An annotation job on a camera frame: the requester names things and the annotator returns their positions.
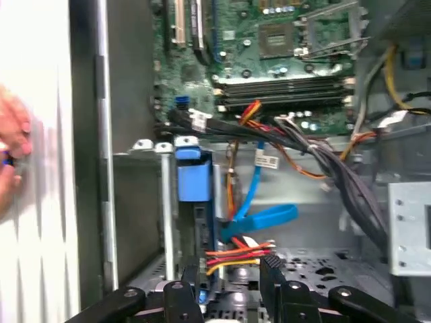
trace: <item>metal bracket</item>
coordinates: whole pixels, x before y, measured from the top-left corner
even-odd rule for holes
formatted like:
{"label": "metal bracket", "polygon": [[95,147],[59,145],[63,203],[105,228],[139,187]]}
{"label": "metal bracket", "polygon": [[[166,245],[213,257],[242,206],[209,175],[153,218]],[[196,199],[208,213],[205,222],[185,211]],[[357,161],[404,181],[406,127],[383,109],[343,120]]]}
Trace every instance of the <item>metal bracket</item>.
{"label": "metal bracket", "polygon": [[174,140],[174,146],[176,148],[180,147],[196,147],[199,146],[199,139],[195,136],[179,136]]}
{"label": "metal bracket", "polygon": [[431,182],[390,183],[391,272],[430,276]]}
{"label": "metal bracket", "polygon": [[154,150],[156,153],[172,153],[174,148],[171,143],[158,143]]}
{"label": "metal bracket", "polygon": [[132,151],[133,150],[140,150],[140,151],[145,151],[145,150],[153,150],[154,149],[154,143],[153,141],[149,140],[149,139],[140,139],[138,141],[136,141],[136,143],[133,145],[132,147]]}
{"label": "metal bracket", "polygon": [[[316,38],[315,22],[321,17],[327,17],[340,11],[347,11],[349,15],[349,29],[350,37],[346,40],[334,42],[326,46],[319,46],[319,42]],[[316,59],[319,57],[326,57],[337,53],[344,53],[342,48],[346,45],[350,45],[350,50],[346,53],[352,56],[353,59],[357,57],[360,50],[364,47],[364,43],[367,42],[368,38],[361,37],[361,7],[358,0],[345,0],[335,5],[329,5],[322,9],[312,11],[306,15],[301,15],[301,24],[307,30],[307,43],[308,50],[302,54],[306,59]],[[334,50],[341,48],[339,52],[334,53]]]}

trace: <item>white label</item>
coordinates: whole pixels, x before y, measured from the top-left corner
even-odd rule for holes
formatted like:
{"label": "white label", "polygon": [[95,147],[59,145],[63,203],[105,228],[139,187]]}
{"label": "white label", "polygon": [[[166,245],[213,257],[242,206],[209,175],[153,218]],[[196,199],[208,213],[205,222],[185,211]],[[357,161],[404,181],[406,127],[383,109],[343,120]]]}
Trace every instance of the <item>white label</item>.
{"label": "white label", "polygon": [[256,156],[255,156],[255,165],[261,166],[265,168],[272,168],[273,170],[278,169],[278,157],[272,157],[272,156],[265,156],[263,155],[262,149],[256,150]]}
{"label": "white label", "polygon": [[207,128],[207,115],[205,113],[195,111],[193,121],[191,122],[193,130],[204,133]]}
{"label": "white label", "polygon": [[392,115],[388,116],[387,118],[384,118],[380,122],[378,127],[379,128],[386,128],[390,124],[401,122],[404,119],[406,114],[407,114],[407,110],[396,111],[396,112],[392,113]]}

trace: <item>human hand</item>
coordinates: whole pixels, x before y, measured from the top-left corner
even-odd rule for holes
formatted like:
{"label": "human hand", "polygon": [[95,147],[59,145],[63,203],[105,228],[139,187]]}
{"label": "human hand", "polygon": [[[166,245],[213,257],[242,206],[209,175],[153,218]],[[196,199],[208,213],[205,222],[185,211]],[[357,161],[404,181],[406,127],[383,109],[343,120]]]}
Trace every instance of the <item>human hand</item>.
{"label": "human hand", "polygon": [[27,139],[30,117],[21,101],[0,85],[0,218],[7,210],[21,176],[15,168],[4,164],[6,151],[14,158],[21,158],[32,151]]}
{"label": "human hand", "polygon": [[27,140],[30,132],[30,117],[16,96],[0,85],[0,139],[14,158],[21,158],[32,152]]}

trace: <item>side panel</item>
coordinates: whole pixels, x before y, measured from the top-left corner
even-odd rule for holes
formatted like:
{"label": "side panel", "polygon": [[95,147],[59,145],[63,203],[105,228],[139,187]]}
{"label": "side panel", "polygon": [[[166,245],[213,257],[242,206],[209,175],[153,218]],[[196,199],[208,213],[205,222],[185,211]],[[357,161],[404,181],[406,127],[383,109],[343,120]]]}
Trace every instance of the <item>side panel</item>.
{"label": "side panel", "polygon": [[2,0],[0,43],[34,147],[0,223],[0,322],[63,322],[79,311],[68,1]]}

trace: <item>red wire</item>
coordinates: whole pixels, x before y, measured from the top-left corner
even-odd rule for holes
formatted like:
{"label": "red wire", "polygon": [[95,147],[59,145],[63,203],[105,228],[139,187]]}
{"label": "red wire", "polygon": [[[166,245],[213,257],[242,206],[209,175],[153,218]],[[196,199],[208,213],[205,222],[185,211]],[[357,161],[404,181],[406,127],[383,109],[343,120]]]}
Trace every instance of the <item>red wire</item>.
{"label": "red wire", "polygon": [[207,266],[212,266],[214,264],[218,264],[220,262],[225,262],[225,261],[234,261],[234,260],[242,260],[242,259],[248,259],[248,258],[262,257],[262,256],[269,254],[269,253],[271,253],[270,250],[260,250],[260,251],[249,252],[248,254],[243,254],[242,256],[233,256],[233,257],[224,257],[224,258],[212,259],[212,260],[207,261]]}

